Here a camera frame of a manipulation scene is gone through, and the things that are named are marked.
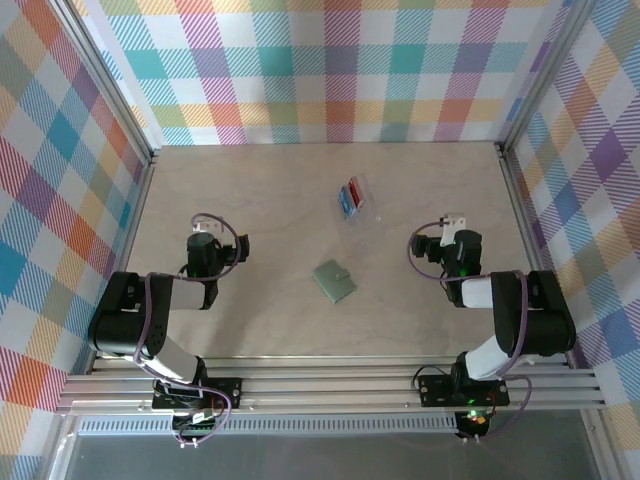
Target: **red marker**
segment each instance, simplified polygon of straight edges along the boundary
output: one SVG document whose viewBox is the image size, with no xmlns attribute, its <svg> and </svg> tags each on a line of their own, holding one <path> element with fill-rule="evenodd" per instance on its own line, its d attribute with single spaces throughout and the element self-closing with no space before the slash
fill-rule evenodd
<svg viewBox="0 0 640 480">
<path fill-rule="evenodd" d="M 362 198 L 362 190 L 360 190 L 360 185 L 358 185 L 358 179 L 356 177 L 351 177 L 351 180 L 349 180 L 349 192 L 353 198 L 353 203 L 356 204 L 356 208 L 360 208 L 364 203 L 364 199 Z"/>
</svg>

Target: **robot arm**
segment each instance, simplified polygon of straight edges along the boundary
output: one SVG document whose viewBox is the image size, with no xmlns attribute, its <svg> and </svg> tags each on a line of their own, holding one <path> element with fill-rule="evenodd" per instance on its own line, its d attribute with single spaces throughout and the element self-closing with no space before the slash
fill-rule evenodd
<svg viewBox="0 0 640 480">
<path fill-rule="evenodd" d="M 249 256 L 247 235 L 239 236 L 240 262 Z M 233 263 L 237 250 L 222 245 L 211 233 L 194 233 L 187 240 L 186 270 L 189 281 L 150 273 L 151 325 L 142 348 L 142 362 L 171 379 L 198 384 L 206 378 L 202 360 L 167 336 L 172 310 L 208 310 L 218 295 L 218 281 L 194 281 L 219 275 Z M 89 326 L 91 346 L 101 352 L 133 360 L 145 322 L 144 277 L 115 272 Z"/>
<path fill-rule="evenodd" d="M 449 385 L 447 380 L 447 387 L 443 388 L 451 390 L 454 405 L 487 400 L 487 393 L 501 386 L 498 372 L 516 353 L 523 308 L 522 283 L 515 272 L 494 272 L 477 278 L 481 272 L 482 236 L 465 228 L 461 214 L 449 214 L 441 223 L 444 225 L 441 237 L 415 235 L 411 252 L 416 257 L 426 255 L 429 262 L 442 266 L 444 279 L 452 278 L 444 285 L 447 298 L 456 307 L 493 309 L 495 331 L 480 347 L 459 355 L 452 367 L 452 381 Z M 516 363 L 531 360 L 535 355 L 567 352 L 576 340 L 575 325 L 554 273 L 532 271 L 526 282 L 527 322 Z"/>
</svg>

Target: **metal rail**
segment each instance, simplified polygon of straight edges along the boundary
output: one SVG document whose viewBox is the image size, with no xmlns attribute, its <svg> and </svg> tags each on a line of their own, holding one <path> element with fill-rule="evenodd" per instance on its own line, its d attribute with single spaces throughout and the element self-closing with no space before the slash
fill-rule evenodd
<svg viewBox="0 0 640 480">
<path fill-rule="evenodd" d="M 527 219 L 522 193 L 512 169 L 513 163 L 518 160 L 515 158 L 513 150 L 503 152 L 496 145 L 496 151 L 529 264 L 535 270 L 543 270 L 545 267 L 540 255 L 540 249 L 536 243 L 531 223 Z M 573 352 L 567 353 L 567 363 L 571 368 L 578 368 L 578 362 Z M 600 476 L 607 480 L 632 478 L 618 438 L 613 432 L 612 422 L 607 410 L 584 409 L 580 413 Z"/>
<path fill-rule="evenodd" d="M 153 147 L 147 140 L 142 128 L 140 128 L 135 115 L 129 108 L 127 100 L 120 91 L 113 75 L 111 75 L 109 67 L 102 58 L 73 2 L 70 0 L 49 0 L 49 3 L 58 16 L 64 31 L 71 39 L 82 60 L 82 64 L 91 74 L 100 93 L 102 93 L 114 116 L 127 134 L 132 147 L 147 164 L 151 163 Z"/>
<path fill-rule="evenodd" d="M 234 415 L 424 413 L 464 408 L 422 408 L 411 379 L 424 365 L 446 368 L 455 357 L 261 357 L 207 359 L 210 377 L 243 378 Z M 529 375 L 531 410 L 599 409 L 602 392 L 591 370 L 570 369 L 564 355 L 514 369 Z M 58 413 L 73 415 L 166 415 L 151 411 L 152 380 L 130 362 L 99 358 L 90 376 L 69 377 Z M 514 410 L 526 383 L 507 382 Z"/>
<path fill-rule="evenodd" d="M 526 131 L 596 3 L 597 0 L 578 0 L 573 3 L 562 30 L 551 45 L 535 83 L 527 94 L 511 126 L 511 130 L 507 134 L 504 141 L 506 151 L 511 151 Z"/>
</svg>

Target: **floor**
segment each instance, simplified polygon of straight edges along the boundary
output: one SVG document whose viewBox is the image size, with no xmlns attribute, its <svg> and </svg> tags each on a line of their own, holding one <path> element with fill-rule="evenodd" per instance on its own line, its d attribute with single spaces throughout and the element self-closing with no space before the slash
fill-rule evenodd
<svg viewBox="0 0 640 480">
<path fill-rule="evenodd" d="M 509 413 L 500 412 L 494 421 L 505 422 L 509 418 Z M 216 435 L 198 450 L 182 450 L 171 435 L 114 436 L 91 432 L 78 436 L 66 478 L 173 480 L 182 478 L 185 472 L 191 472 L 190 478 L 208 478 L 215 472 L 221 480 L 600 478 L 578 411 L 527 412 L 518 420 L 517 428 L 480 445 L 470 442 L 462 446 L 456 440 L 451 434 L 428 433 L 236 432 Z M 147 459 L 150 451 L 155 453 L 153 462 Z"/>
<path fill-rule="evenodd" d="M 372 201 L 368 220 L 350 226 L 337 194 L 356 174 Z M 483 235 L 483 271 L 528 270 L 490 143 L 165 147 L 129 269 L 177 272 L 196 212 L 222 215 L 251 241 L 248 261 L 220 281 L 210 310 L 172 314 L 169 335 L 203 356 L 474 348 L 493 334 L 491 312 L 454 308 L 407 263 L 411 232 L 446 212 L 464 212 Z M 329 259 L 358 286 L 337 304 L 311 277 Z"/>
</svg>

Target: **colorful plaid wallpaper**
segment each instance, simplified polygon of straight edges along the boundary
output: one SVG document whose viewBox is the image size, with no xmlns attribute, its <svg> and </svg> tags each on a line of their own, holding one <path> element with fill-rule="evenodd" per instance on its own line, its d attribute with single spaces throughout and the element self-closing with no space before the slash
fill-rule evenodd
<svg viewBox="0 0 640 480">
<path fill-rule="evenodd" d="M 544 261 L 640 478 L 640 2 L 600 0 L 516 153 Z"/>
<path fill-rule="evenodd" d="M 497 139 L 562 1 L 75 3 L 143 127 L 190 145 Z"/>
<path fill-rule="evenodd" d="M 0 478 L 32 478 L 141 160 L 46 0 L 0 5 Z"/>
<path fill-rule="evenodd" d="M 571 10 L 571 7 L 575 3 L 575 1 L 576 0 L 562 1 L 562 6 L 558 10 L 558 13 L 556 14 L 556 18 L 553 20 L 553 24 L 551 25 L 551 28 L 549 28 L 547 35 L 544 39 L 544 42 L 542 43 L 540 50 L 538 50 L 538 54 L 536 55 L 535 60 L 531 64 L 531 68 L 527 72 L 525 81 L 522 83 L 522 86 L 518 91 L 518 96 L 516 100 L 513 102 L 513 104 L 511 105 L 511 109 L 509 110 L 509 115 L 507 115 L 507 119 L 502 125 L 502 129 L 500 130 L 500 134 L 498 135 L 498 138 L 497 138 L 498 141 L 502 142 L 506 140 L 507 135 L 509 134 L 509 131 L 511 130 L 511 127 L 513 125 L 513 122 L 516 119 L 518 112 L 520 111 L 522 102 L 524 102 L 525 98 L 527 98 L 527 96 L 529 95 L 529 92 L 531 91 L 531 87 L 536 82 L 540 68 L 542 67 L 544 62 L 547 60 L 547 57 L 549 56 L 549 50 L 551 49 L 551 45 L 553 44 L 556 37 L 558 36 L 558 33 L 560 33 L 560 30 L 563 28 L 564 22 L 567 19 L 569 10 Z"/>
</svg>

